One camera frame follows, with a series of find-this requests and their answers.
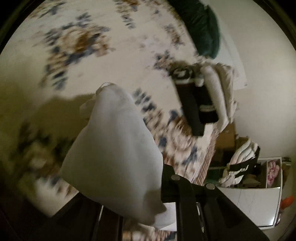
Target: white cloth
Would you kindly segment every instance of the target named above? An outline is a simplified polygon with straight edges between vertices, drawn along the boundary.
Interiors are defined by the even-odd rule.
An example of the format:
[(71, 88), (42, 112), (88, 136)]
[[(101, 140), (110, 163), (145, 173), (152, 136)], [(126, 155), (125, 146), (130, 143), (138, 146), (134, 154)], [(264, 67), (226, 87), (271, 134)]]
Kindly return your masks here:
[(234, 95), (233, 95), (233, 82), (235, 78), (238, 77), (238, 73), (233, 67), (224, 65), (221, 63), (216, 64), (214, 68), (217, 71), (220, 78), (220, 82), (221, 82), (221, 86), (222, 86), (222, 90), (225, 98), (227, 115), (229, 118), (229, 122), (232, 123), (233, 115), (237, 108), (237, 102), (234, 99)]
[(237, 159), (239, 158), (239, 155), (249, 147), (249, 145), (251, 144), (251, 139), (248, 139), (246, 143), (244, 143), (240, 148), (238, 148), (234, 155), (232, 156), (229, 164), (230, 165), (233, 165), (233, 164), (236, 164), (237, 163)]
[(241, 163), (247, 156), (249, 156), (253, 151), (252, 148), (253, 143), (250, 143), (250, 145), (240, 153), (239, 157), (237, 158), (236, 164)]
[(219, 183), (221, 184), (221, 187), (227, 188), (231, 185), (239, 184), (243, 178), (244, 175), (241, 175), (239, 177), (235, 177), (236, 174), (240, 172), (244, 172), (248, 169), (249, 165), (246, 166), (246, 168), (241, 168), (238, 171), (231, 171), (228, 172), (227, 169), (224, 169), (222, 178), (219, 179)]
[(215, 106), (219, 118), (217, 128), (221, 132), (228, 125), (228, 116), (218, 74), (210, 65), (201, 67), (200, 71), (204, 75), (205, 86), (209, 92), (213, 105)]
[(80, 109), (88, 125), (61, 167), (61, 176), (88, 198), (139, 223), (163, 228), (176, 211), (161, 202), (163, 157), (122, 88), (109, 84)]
[(257, 148), (258, 148), (258, 144), (252, 142), (251, 152), (245, 158), (242, 159), (242, 162), (247, 161), (251, 158), (254, 158)]

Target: black cloth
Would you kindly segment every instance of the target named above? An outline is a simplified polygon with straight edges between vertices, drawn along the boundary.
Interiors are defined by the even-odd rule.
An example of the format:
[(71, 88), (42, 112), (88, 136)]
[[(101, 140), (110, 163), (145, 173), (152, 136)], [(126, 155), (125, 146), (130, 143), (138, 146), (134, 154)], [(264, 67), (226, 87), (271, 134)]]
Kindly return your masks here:
[(200, 122), (203, 124), (217, 122), (218, 115), (213, 106), (213, 102), (209, 96), (207, 88), (204, 85), (202, 87), (194, 86), (192, 91), (198, 106)]
[(257, 164), (259, 154), (260, 154), (260, 147), (257, 148), (257, 150), (255, 152), (255, 157), (253, 157), (247, 161), (238, 163), (238, 164), (230, 165), (229, 171), (238, 171), (242, 168), (246, 168), (249, 165), (249, 167), (246, 171), (236, 174), (235, 178), (242, 176), (242, 175), (246, 175), (246, 174), (252, 174), (254, 172), (254, 168)]
[(187, 85), (176, 85), (179, 99), (182, 104), (184, 116), (191, 127), (194, 136), (203, 136), (205, 125), (200, 122), (198, 105), (193, 96), (194, 83)]

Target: orange object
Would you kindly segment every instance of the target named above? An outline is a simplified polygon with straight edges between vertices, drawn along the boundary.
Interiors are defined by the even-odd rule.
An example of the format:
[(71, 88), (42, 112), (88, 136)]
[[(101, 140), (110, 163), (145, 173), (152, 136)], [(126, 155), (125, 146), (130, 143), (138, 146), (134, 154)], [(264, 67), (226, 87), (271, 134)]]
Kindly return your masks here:
[(286, 197), (285, 199), (281, 200), (280, 209), (284, 210), (285, 208), (291, 206), (293, 202), (294, 202), (293, 196)]

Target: blue floral pattern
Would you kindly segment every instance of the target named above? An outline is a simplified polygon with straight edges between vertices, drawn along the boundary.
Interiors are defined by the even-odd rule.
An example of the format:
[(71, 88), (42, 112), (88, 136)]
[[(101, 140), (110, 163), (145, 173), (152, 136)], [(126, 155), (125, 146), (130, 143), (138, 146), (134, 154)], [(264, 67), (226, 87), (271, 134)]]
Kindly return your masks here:
[(189, 157), (182, 162), (182, 165), (188, 166), (190, 163), (195, 162), (195, 160), (197, 160), (197, 158), (198, 158), (198, 156), (197, 156), (197, 146), (194, 145), (192, 147), (192, 150), (191, 150), (191, 153), (190, 153)]
[[(36, 179), (49, 181), (55, 186), (60, 181), (59, 170), (64, 158), (71, 148), (74, 139), (59, 137), (57, 140), (42, 129), (36, 129), (24, 121), (18, 133), (17, 147), (10, 154), (11, 161), (15, 162), (14, 181), (18, 181), (25, 173), (30, 173)], [(72, 186), (68, 187), (67, 195), (76, 192)]]
[(170, 118), (168, 120), (168, 125), (179, 116), (176, 110), (170, 110)]
[(151, 96), (148, 96), (146, 92), (142, 93), (142, 90), (139, 88), (133, 93), (133, 97), (136, 99), (135, 104), (142, 104), (142, 112), (147, 112), (150, 110), (155, 110), (156, 104), (154, 104), (151, 100)]
[(138, 0), (114, 0), (116, 4), (116, 12), (121, 13), (123, 22), (129, 29), (136, 27), (133, 19), (131, 18), (131, 12), (138, 11)]
[(166, 25), (165, 31), (170, 35), (172, 44), (176, 49), (178, 49), (180, 45), (185, 45), (185, 43), (181, 41), (181, 36), (178, 34), (173, 24)]
[(163, 4), (162, 1), (159, 0), (142, 0), (142, 2), (151, 9), (153, 14), (161, 15), (159, 6)]
[(62, 90), (68, 79), (70, 64), (77, 64), (92, 54), (99, 57), (114, 50), (109, 47), (109, 39), (104, 35), (110, 28), (91, 24), (91, 21), (91, 15), (85, 12), (76, 17), (75, 22), (51, 29), (45, 34), (44, 42), (52, 49), (41, 86), (50, 81), (56, 90)]
[(42, 18), (45, 15), (56, 15), (57, 11), (65, 3), (66, 2), (62, 0), (46, 0), (30, 14), (30, 18)]
[(156, 62), (154, 63), (155, 69), (163, 69), (169, 71), (171, 64), (175, 60), (173, 56), (171, 56), (169, 50), (166, 50), (163, 54), (155, 55)]

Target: floral rug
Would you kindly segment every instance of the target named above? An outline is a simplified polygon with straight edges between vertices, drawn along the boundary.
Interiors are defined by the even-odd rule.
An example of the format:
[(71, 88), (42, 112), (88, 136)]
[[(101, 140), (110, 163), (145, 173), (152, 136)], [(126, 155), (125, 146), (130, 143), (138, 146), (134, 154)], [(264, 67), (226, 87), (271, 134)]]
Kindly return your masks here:
[[(11, 182), (48, 216), (65, 205), (77, 191), (58, 171), (87, 124), (79, 106), (113, 82), (134, 97), (164, 162), (201, 185), (217, 131), (192, 136), (167, 73), (180, 61), (207, 60), (165, 0), (43, 2), (0, 55), (0, 153)], [(155, 231), (154, 240), (174, 239)]]

